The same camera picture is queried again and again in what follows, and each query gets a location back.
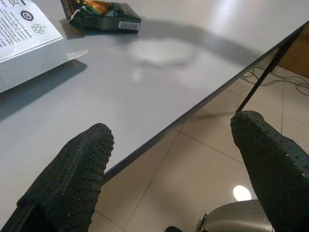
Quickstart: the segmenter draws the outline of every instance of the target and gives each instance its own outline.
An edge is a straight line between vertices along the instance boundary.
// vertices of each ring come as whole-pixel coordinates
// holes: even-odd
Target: cardboard box flap
[[[84,56],[87,54],[87,52],[88,52],[88,49],[77,51],[77,52],[67,52],[68,60],[73,60],[78,57]]]

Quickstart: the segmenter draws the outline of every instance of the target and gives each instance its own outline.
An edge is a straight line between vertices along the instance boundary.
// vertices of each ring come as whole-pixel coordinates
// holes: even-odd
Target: barcode
[[[120,21],[118,28],[127,29],[127,30],[139,30],[140,29],[140,23],[131,23],[131,22]]]

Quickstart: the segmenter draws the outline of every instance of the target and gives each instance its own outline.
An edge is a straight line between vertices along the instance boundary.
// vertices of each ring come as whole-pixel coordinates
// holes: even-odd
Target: tile floor
[[[295,75],[279,67],[276,73]],[[204,210],[236,201],[235,186],[256,198],[229,126],[251,88],[237,80],[104,185],[89,231],[163,232],[176,225],[191,232]],[[261,113],[309,152],[309,97],[293,85],[260,87],[245,109]]]

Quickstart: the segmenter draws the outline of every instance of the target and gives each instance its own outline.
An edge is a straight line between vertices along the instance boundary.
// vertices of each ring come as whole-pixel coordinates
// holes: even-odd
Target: black metal rod
[[[263,74],[261,75],[261,77],[257,80],[257,82],[255,83],[255,85],[253,86],[253,88],[251,89],[251,91],[248,93],[248,95],[246,96],[246,98],[243,100],[243,102],[241,103],[240,107],[237,109],[236,112],[241,111],[245,105],[247,104],[247,102],[250,100],[250,98],[252,97],[252,95],[255,93],[255,91],[257,90],[257,88],[259,88],[259,86],[261,85],[261,83],[265,80],[265,78],[267,77],[267,75],[274,70],[274,68],[278,65],[278,63],[280,62],[280,60],[282,59],[282,57],[285,55],[285,53],[287,52],[287,50],[289,50],[289,48],[291,47],[291,45],[294,43],[294,41],[296,40],[296,38],[299,36],[299,34],[301,33],[301,31],[303,30],[303,27],[300,28],[299,30],[297,30],[294,35],[292,35],[280,48],[279,51],[276,53],[275,57],[272,59],[272,61],[270,62],[270,64],[267,66],[267,68],[265,69],[265,71],[263,72]]]

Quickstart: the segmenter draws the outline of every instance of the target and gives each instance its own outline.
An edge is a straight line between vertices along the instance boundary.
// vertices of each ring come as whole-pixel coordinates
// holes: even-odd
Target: white box
[[[86,53],[66,53],[64,38],[32,1],[0,0],[0,92]]]

